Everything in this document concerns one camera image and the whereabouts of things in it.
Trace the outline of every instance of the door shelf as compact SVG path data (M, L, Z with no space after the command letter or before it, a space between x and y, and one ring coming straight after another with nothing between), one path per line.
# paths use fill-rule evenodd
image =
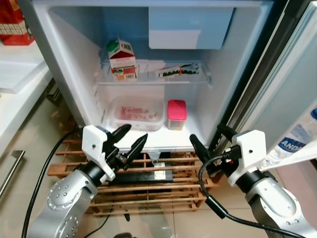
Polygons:
M156 70L173 67L182 66L185 64L197 63L199 65L198 74L183 74L175 76L173 78L163 77L159 78L156 75ZM137 60L137 71L138 80L136 82L119 82L115 81L110 64L103 63L100 72L96 75L95 81L97 85L164 85L164 84L211 84L211 74L207 71L207 68L201 61L183 61L165 62L162 60Z

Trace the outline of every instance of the light blue panel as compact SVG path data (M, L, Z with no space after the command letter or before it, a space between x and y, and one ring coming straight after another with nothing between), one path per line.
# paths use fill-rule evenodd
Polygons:
M149 7L152 49L220 49L232 7Z
M102 11L106 42L116 39L117 36L128 42L148 39L147 7L103 7Z

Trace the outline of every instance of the pink container lid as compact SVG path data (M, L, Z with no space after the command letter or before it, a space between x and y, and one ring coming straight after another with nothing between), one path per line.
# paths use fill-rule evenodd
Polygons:
M183 100L169 100L167 106L167 117L169 120L186 120L186 102Z

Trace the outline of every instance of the red box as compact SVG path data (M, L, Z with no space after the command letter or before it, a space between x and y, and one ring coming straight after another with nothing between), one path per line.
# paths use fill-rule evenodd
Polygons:
M16 0L0 0L0 39L5 45L29 45L34 41Z
M167 105L168 129L182 130L187 119L186 102L169 100Z

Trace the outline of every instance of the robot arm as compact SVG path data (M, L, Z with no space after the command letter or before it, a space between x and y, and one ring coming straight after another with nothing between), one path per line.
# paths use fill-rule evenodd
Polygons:
M114 146L131 128L123 125L113 133L89 125L83 130L82 150L89 160L69 176L58 181L47 197L46 205L30 228L28 238L74 238L80 219L97 194L97 187L112 181L115 173L129 164L142 151L147 134L131 146L127 154L119 154Z
M208 174L223 171L229 184L237 185L246 194L245 198L260 224L287 230L306 238L317 237L317 231L305 219L296 197L282 188L270 173L262 173L258 169L266 157L264 132L253 130L236 134L222 125L218 126L218 129L232 142L232 147L225 150L224 159L220 163L207 166ZM210 160L209 152L197 137L191 135L190 139L201 161L204 163ZM287 237L267 230L266 233L270 238Z

